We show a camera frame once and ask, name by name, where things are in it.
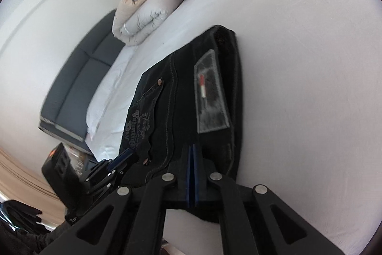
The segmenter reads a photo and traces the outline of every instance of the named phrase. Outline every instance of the orange light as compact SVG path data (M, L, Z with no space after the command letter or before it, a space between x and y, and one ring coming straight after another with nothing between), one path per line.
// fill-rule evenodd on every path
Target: orange light
M53 149L50 154L49 154L49 157L52 157L54 155L54 153L56 152L57 148Z

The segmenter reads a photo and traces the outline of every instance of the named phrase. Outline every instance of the black glove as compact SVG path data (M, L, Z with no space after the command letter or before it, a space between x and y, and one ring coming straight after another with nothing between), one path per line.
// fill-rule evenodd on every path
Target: black glove
M16 227L37 235L49 233L45 226L38 224L38 222L41 222L38 215L42 214L39 209L16 200L5 201L2 209Z

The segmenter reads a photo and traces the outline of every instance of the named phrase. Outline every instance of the white bed sheet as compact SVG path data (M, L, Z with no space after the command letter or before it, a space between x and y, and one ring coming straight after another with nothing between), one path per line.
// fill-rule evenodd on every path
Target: white bed sheet
M87 137L85 142L91 142L91 139L96 134L101 118L108 107L114 92L117 90L123 73L133 57L135 50L136 46L124 46L121 49L121 52L115 59L113 65L110 67L95 91L86 112ZM94 156L99 160L110 158L104 151L102 154L95 153Z
M92 149L117 152L141 74L215 24L236 32L244 85L237 182L265 184L346 255L382 219L380 0L186 0L140 45ZM164 238L222 254L219 227L168 211Z

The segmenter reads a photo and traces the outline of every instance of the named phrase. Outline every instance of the gray sofa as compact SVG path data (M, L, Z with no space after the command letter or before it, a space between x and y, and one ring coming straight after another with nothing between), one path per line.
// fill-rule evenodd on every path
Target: gray sofa
M42 131L87 153L91 153L85 143L87 108L125 45L111 32L114 13L108 13L74 49L41 108Z

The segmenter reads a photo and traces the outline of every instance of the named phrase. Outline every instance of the black jeans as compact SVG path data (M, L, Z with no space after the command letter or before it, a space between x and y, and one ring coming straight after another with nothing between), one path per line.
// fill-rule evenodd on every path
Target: black jeans
M163 174L184 144L197 144L219 172L236 178L242 106L235 34L214 26L142 75L120 146L139 161L123 183L139 187Z

